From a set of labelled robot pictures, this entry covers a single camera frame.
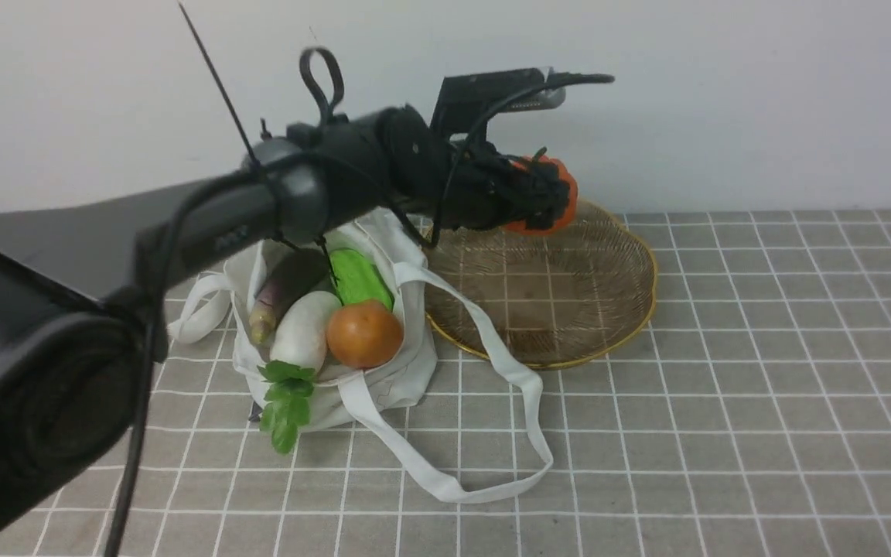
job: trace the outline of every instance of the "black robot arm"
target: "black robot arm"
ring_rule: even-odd
[[[314,53],[332,71],[332,101],[311,78]],[[0,531],[133,425],[106,547],[118,554],[152,364],[166,358],[167,290],[260,240],[308,244],[378,207],[427,249],[443,228],[551,228],[570,202],[568,184],[551,163],[500,154],[481,131],[497,113],[530,109],[542,91],[613,81],[529,70],[449,78],[430,127],[410,106],[356,120],[337,114],[342,77],[332,54],[305,50],[301,67],[319,124],[293,124],[279,137],[265,127],[255,145],[243,134],[247,156],[232,173],[80,207],[0,213]],[[464,81],[490,86],[466,90]],[[562,102],[540,99],[538,109]],[[453,101],[462,110],[450,120]],[[466,138],[449,141],[456,118],[471,118],[470,103],[486,108]],[[431,218],[431,237],[409,215]]]

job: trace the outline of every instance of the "tote bag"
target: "tote bag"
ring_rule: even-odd
[[[541,377],[514,359],[497,334],[490,318],[448,282],[428,270],[423,251],[404,232],[392,213],[378,210],[326,234],[329,250],[351,248],[373,261],[395,297],[393,313],[404,327],[404,342],[398,353],[383,366],[361,371],[326,362],[316,378],[310,398],[311,422],[300,429],[311,433],[358,421],[375,433],[401,462],[422,489],[445,503],[488,503],[515,497],[531,489],[551,469],[554,457],[538,423]],[[265,353],[250,341],[248,313],[259,286],[276,261],[288,250],[283,244],[265,241],[228,258],[223,272],[199,278],[185,300],[179,320],[169,325],[176,342],[193,343],[205,337],[232,311],[237,324],[232,355],[234,370],[247,378],[250,394],[263,408],[268,384],[258,368],[266,364]],[[524,424],[531,447],[542,467],[527,478],[505,484],[464,490],[454,476],[436,469],[411,444],[389,426],[382,410],[417,405],[435,373],[438,355],[432,328],[425,320],[425,286],[455,296],[476,326],[496,373],[519,389],[524,399]]]

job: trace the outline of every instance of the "orange object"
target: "orange object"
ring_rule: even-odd
[[[551,228],[545,230],[529,230],[523,220],[504,225],[504,230],[527,236],[548,236],[548,234],[556,232],[556,230],[565,228],[576,218],[576,200],[579,197],[576,179],[572,177],[572,174],[569,173],[569,170],[566,169],[566,166],[559,159],[549,159],[548,156],[542,155],[538,158],[538,162],[548,162],[551,165],[555,165],[555,168],[559,171],[559,179],[566,183],[566,186],[569,186],[569,202],[566,204],[566,211],[562,213],[562,217],[555,220],[555,224]],[[527,161],[516,161],[514,163],[522,169],[527,169]]]
[[[391,360],[404,343],[404,328],[381,301],[340,307],[326,328],[329,351],[343,366],[369,370]]]

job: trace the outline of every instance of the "eggplant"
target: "eggplant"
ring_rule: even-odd
[[[294,302],[329,278],[329,258],[321,251],[291,251],[270,271],[250,311],[250,340],[265,344]]]

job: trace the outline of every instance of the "woven basket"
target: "woven basket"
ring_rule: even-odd
[[[443,231],[428,266],[482,307],[514,357],[537,370],[607,354],[639,333],[655,307],[658,269],[650,248],[584,200],[572,224],[544,237]],[[425,305],[436,331],[486,357],[455,299],[425,289]]]

